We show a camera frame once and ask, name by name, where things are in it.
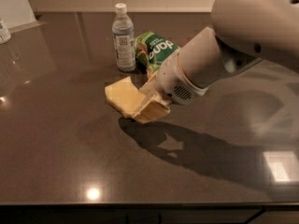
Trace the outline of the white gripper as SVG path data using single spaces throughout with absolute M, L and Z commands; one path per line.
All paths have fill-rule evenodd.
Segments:
M 133 119 L 145 124 L 167 116 L 171 102 L 189 105 L 202 97 L 207 88 L 199 88 L 188 80 L 180 64 L 179 50 L 176 50 L 138 91 L 144 97 L 134 111 Z

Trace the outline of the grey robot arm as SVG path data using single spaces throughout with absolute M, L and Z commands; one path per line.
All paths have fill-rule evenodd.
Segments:
M 211 26 L 173 52 L 140 88 L 133 119 L 148 123 L 188 105 L 214 82 L 267 60 L 299 69 L 299 0 L 215 0 Z

